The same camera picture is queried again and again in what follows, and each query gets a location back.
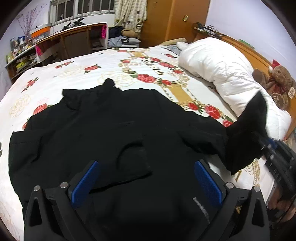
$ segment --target wooden headboard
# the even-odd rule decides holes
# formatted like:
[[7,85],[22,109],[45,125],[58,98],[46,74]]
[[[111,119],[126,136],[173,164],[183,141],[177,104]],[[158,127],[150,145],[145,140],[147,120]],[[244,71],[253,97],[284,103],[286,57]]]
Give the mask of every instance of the wooden headboard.
[[[197,41],[199,39],[204,39],[207,37],[209,37],[209,36],[204,33],[198,32],[194,41]],[[247,45],[245,45],[245,44],[243,44],[243,43],[241,43],[229,36],[226,36],[226,35],[222,36],[221,40],[231,44],[236,49],[238,49],[240,52],[242,52],[246,56],[246,58],[249,60],[249,62],[251,63],[251,65],[254,69],[259,69],[259,70],[263,71],[265,74],[270,75],[269,71],[268,71],[268,67],[271,65],[271,63],[266,58],[264,58],[262,55],[257,53],[255,50],[249,48]],[[291,125],[286,133],[286,137],[289,137],[289,135],[293,132],[293,130],[296,127],[296,96],[295,95],[291,99],[290,106],[289,106],[287,112],[292,117]]]

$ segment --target curtain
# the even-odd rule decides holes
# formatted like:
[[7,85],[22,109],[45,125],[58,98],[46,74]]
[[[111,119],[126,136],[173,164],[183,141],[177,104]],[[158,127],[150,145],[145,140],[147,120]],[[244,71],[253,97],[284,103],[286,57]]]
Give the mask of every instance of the curtain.
[[147,18],[147,0],[115,0],[115,26],[140,33]]

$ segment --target black clothing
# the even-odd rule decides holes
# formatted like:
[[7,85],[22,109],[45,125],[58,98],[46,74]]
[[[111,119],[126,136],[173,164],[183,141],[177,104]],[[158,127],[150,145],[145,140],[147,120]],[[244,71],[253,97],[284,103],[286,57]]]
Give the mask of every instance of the black clothing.
[[109,38],[115,38],[121,36],[121,31],[123,30],[123,27],[116,26],[113,28],[109,28]]
[[[196,239],[207,221],[193,198],[210,218],[216,209],[198,184],[194,163],[203,153],[232,162],[226,157],[229,127],[184,111],[156,90],[121,91],[110,79],[88,90],[64,89],[63,96],[11,136],[9,175],[23,213],[35,185],[69,182],[97,160],[102,175],[77,209],[95,237]],[[246,166],[253,160],[240,161]]]
[[229,161],[223,164],[234,175],[238,170],[245,168],[248,161],[262,157],[261,146],[252,132],[268,138],[265,130],[267,106],[261,92],[249,101],[237,121],[226,128],[229,141],[226,156]]

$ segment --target decorative branch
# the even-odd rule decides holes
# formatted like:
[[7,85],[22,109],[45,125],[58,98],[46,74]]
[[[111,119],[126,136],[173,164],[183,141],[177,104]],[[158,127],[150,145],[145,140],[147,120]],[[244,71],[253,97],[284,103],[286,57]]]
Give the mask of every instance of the decorative branch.
[[25,36],[28,36],[30,33],[30,30],[32,30],[32,26],[38,17],[39,13],[42,11],[42,9],[46,6],[46,4],[42,4],[40,8],[38,8],[38,5],[32,9],[31,11],[27,12],[26,14],[26,20],[25,16],[22,15],[22,24],[20,23],[19,19],[17,19],[17,22],[19,26],[21,27],[23,33]]

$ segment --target person's hand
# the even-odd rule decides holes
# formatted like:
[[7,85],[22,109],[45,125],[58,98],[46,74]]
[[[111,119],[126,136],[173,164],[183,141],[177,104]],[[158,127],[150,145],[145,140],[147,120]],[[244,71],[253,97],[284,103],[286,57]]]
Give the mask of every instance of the person's hand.
[[[276,189],[274,190],[269,200],[268,208],[270,210],[277,208],[278,210],[282,210],[284,212],[287,211],[293,200],[279,201],[281,197],[282,197],[282,191],[280,190],[280,188],[276,187]],[[287,222],[288,220],[290,220],[294,216],[295,212],[296,212],[296,207],[293,204],[290,210],[287,212],[287,214],[282,218],[281,222]]]

